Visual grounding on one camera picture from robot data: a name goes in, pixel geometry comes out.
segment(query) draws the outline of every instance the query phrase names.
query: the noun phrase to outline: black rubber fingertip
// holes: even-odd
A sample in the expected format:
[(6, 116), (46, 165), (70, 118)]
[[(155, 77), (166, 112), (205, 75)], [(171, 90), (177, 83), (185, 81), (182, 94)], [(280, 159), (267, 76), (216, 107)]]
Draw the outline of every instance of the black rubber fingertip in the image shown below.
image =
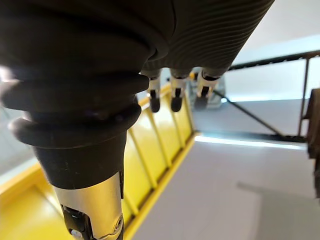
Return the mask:
[(206, 97), (197, 97), (194, 102), (194, 109), (200, 111), (207, 107), (208, 99)]
[(182, 98), (181, 97), (173, 97), (171, 99), (171, 110), (175, 113), (179, 112), (182, 106)]
[(150, 108), (153, 113), (157, 113), (160, 110), (160, 99), (150, 98)]

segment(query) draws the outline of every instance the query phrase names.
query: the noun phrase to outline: ribbed black cover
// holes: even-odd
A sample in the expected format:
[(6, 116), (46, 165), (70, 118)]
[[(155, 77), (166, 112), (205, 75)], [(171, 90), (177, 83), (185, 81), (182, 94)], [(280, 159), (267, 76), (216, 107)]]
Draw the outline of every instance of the ribbed black cover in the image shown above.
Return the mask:
[(177, 23), (169, 53), (147, 62), (143, 69), (205, 67), (225, 72), (272, 3), (273, 0), (174, 1)]

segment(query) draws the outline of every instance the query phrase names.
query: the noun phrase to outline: gray floor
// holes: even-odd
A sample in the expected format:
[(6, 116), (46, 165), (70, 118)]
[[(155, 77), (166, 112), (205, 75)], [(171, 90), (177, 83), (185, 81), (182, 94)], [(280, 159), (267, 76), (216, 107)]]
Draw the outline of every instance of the gray floor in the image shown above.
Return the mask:
[(304, 150), (196, 142), (134, 240), (318, 240)]

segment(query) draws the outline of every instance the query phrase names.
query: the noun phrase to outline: white wall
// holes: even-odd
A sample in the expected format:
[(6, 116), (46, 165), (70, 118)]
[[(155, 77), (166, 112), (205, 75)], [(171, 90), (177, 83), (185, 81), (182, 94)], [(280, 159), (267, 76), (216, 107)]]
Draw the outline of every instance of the white wall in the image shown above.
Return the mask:
[(245, 50), (320, 33), (319, 0), (275, 0)]

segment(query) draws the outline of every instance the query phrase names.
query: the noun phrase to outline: silver metal joint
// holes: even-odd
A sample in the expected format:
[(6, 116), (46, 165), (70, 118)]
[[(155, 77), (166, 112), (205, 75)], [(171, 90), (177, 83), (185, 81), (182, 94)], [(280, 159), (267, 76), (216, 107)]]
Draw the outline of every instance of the silver metal joint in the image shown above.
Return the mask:
[[(171, 96), (173, 98), (183, 98), (185, 95), (186, 83), (188, 78), (175, 78), (170, 77), (171, 82)], [(176, 89), (181, 89), (179, 96), (176, 94)]]
[(149, 97), (150, 97), (151, 91), (155, 91), (155, 98), (158, 99), (160, 97), (160, 76), (150, 79), (149, 88), (147, 90)]
[(213, 90), (217, 87), (219, 83), (219, 78), (220, 76), (207, 75), (202, 69), (201, 72), (199, 72), (197, 77), (197, 91), (196, 91), (197, 96), (200, 98), (202, 96), (203, 88), (208, 87), (209, 89), (205, 97), (209, 98), (212, 95)]
[[(86, 239), (84, 235), (88, 234), (96, 240), (116, 240), (119, 237), (124, 226), (119, 172), (90, 187), (54, 187), (54, 190), (63, 210), (66, 227), (76, 239)], [(76, 222), (73, 222), (77, 217), (74, 213), (80, 216)], [(79, 223), (81, 221), (83, 227), (74, 229), (77, 224), (82, 224)]]

